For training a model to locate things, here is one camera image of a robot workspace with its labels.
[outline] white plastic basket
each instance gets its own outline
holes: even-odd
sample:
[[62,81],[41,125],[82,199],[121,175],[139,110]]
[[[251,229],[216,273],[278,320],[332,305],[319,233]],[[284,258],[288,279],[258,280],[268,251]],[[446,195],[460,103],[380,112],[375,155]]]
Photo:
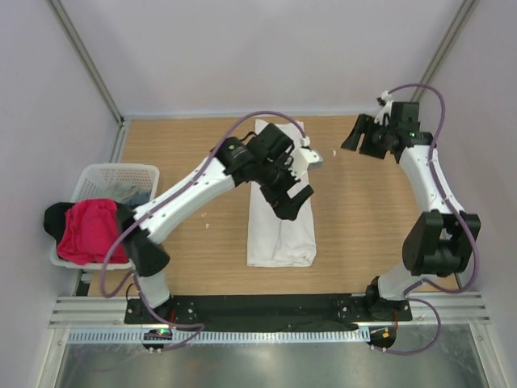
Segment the white plastic basket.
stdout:
[[[81,200],[88,200],[95,198],[97,195],[106,189],[110,184],[116,182],[131,182],[136,184],[139,188],[150,191],[149,200],[153,200],[156,196],[156,189],[158,187],[158,179],[160,171],[155,166],[138,163],[103,163],[92,164],[85,168],[79,177],[77,186],[70,202],[80,202]],[[84,270],[99,270],[102,267],[101,263],[92,263],[85,265],[78,265],[61,259],[56,252],[57,245],[53,244],[50,250],[50,261],[52,264],[65,268],[80,268]],[[107,269],[130,269],[131,263],[126,264],[108,264]]]

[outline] aluminum frame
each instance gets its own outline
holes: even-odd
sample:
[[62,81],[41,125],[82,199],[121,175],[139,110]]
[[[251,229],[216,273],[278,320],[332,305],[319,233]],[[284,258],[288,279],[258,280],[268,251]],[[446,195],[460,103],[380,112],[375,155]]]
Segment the aluminum frame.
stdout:
[[[430,302],[440,313],[444,325],[468,324],[470,326],[485,375],[490,386],[504,388],[515,386],[502,362],[500,345],[497,341],[485,304],[478,292],[461,295],[446,293],[412,293]],[[400,322],[402,326],[433,325],[436,323],[432,311],[417,302],[410,303],[414,320]],[[103,329],[120,331],[126,329],[150,329],[166,325],[125,325],[126,300],[124,297],[105,299],[103,297],[59,297],[53,308],[48,329],[53,337],[41,373],[39,388],[53,386],[63,358],[69,333],[76,329]],[[391,322],[360,323],[361,327],[389,325]]]
[[[479,0],[463,0],[418,83],[428,85],[432,82],[478,3]],[[427,89],[417,88],[411,101],[422,101],[426,91]]]
[[[481,295],[477,292],[467,292],[461,295],[446,293],[412,293],[430,302],[438,312],[443,324],[476,323],[490,324],[488,310]],[[433,312],[425,305],[411,302],[413,321],[400,322],[405,325],[435,324]],[[126,300],[124,297],[59,297],[53,308],[50,323],[51,329],[62,328],[105,328],[105,327],[141,327],[141,325],[125,325],[124,316]],[[391,322],[362,322],[359,326],[382,326]],[[166,327],[166,325],[148,325],[145,327]]]

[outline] wooden surface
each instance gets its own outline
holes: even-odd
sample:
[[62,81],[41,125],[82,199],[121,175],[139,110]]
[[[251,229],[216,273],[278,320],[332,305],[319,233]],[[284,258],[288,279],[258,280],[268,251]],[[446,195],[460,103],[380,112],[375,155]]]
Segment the wooden surface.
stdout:
[[[419,215],[401,168],[391,156],[379,160],[339,148],[354,116],[298,119],[305,122],[311,146],[325,160],[323,168],[309,172],[315,191],[313,265],[246,266],[250,185],[243,184],[206,204],[163,243],[171,257],[166,273],[174,294],[358,293],[373,277],[401,262],[402,242]],[[233,122],[134,120],[123,162],[157,166],[161,193],[190,173]],[[253,123],[248,120],[236,135],[252,130]],[[123,275],[108,273],[107,288],[114,289]],[[456,281],[450,277],[442,285],[454,287]],[[99,295],[98,273],[90,295]]]

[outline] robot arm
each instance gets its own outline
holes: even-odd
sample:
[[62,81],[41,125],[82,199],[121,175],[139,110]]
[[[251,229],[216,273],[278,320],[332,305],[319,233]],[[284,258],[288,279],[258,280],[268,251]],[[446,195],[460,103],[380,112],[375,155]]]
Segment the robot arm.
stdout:
[[[430,153],[433,137],[420,132],[418,103],[393,102],[387,92],[378,101],[382,106],[379,114],[375,118],[359,115],[341,147],[357,150],[364,136],[360,154],[374,158],[384,158],[387,152],[393,154],[410,181],[421,215],[403,243],[402,263],[368,286],[371,307],[403,301],[422,280],[446,277],[466,269],[472,248],[444,199],[464,218],[474,238],[481,228],[479,217],[466,213],[452,194],[439,164],[438,151],[433,149]],[[431,173],[430,156],[445,196]]]
[[[201,168],[203,174],[196,180]],[[171,299],[163,269],[168,254],[159,245],[197,209],[244,182],[260,185],[266,201],[280,219],[294,221],[300,207],[313,194],[306,185],[294,197],[288,191],[308,169],[319,167],[322,157],[309,148],[309,139],[301,147],[269,124],[259,135],[249,133],[244,139],[228,137],[216,152],[206,158],[191,174],[148,204],[135,209],[123,207],[117,212],[119,230],[126,230],[135,220],[147,218],[123,241],[138,276],[141,292],[149,305],[163,318],[168,316]],[[170,197],[179,194],[174,200]]]

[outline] white towel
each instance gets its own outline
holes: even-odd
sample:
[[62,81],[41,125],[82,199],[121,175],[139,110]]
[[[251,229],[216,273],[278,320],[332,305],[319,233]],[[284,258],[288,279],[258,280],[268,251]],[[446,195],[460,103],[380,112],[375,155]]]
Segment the white towel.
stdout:
[[[260,133],[268,123],[255,121]],[[299,146],[301,134],[293,124],[277,124]],[[289,190],[290,197],[309,184],[308,174]],[[313,210],[310,198],[301,206],[295,221],[280,220],[260,192],[251,183],[250,219],[248,222],[247,263],[253,267],[308,267],[316,257]]]

